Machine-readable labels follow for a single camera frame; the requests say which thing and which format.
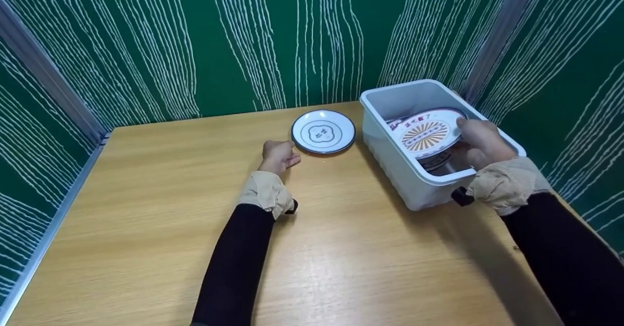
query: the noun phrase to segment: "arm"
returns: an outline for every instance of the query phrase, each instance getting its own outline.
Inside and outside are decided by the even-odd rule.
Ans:
[[[624,311],[624,267],[551,193],[504,215],[513,240],[566,325],[610,325]]]
[[[250,175],[201,283],[192,326],[249,325],[275,220],[296,201],[279,175],[301,161],[292,142],[265,142],[263,162]]]
[[[459,119],[457,126],[472,146],[468,163],[479,170],[466,195],[498,213],[563,322],[617,324],[624,312],[620,260],[559,202],[529,158],[516,157],[494,124]]]
[[[238,204],[216,242],[194,325],[249,325],[275,220],[254,204]]]

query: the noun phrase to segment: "hand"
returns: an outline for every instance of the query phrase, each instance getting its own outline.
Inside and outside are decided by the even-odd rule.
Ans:
[[[470,144],[468,164],[477,170],[495,162],[508,161],[517,156],[515,151],[503,140],[499,129],[491,121],[466,120],[457,118],[457,126],[462,138]]]
[[[267,141],[262,148],[262,164],[258,170],[268,171],[278,176],[291,166],[301,162],[301,155],[293,152],[292,141]]]

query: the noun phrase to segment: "table surface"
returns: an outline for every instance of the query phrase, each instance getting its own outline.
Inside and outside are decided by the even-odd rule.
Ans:
[[[263,141],[316,108],[115,129],[9,325],[189,324]],[[300,206],[274,228],[254,324],[559,323],[491,210],[408,211],[361,139],[359,103],[327,108],[357,140],[287,173]]]

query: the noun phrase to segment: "left hand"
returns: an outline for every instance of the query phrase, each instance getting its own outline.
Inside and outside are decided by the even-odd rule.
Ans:
[[[293,152],[292,141],[267,141],[262,148],[262,164],[259,171],[268,171],[281,176],[291,166],[301,162],[301,155]]]

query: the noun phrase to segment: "beige glove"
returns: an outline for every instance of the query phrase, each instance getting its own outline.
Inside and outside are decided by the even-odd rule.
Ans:
[[[292,195],[279,176],[269,171],[254,171],[240,194],[238,203],[254,204],[273,213],[275,220],[294,208]]]
[[[502,216],[525,206],[533,193],[550,190],[550,184],[529,158],[515,157],[479,170],[466,194],[491,206]]]

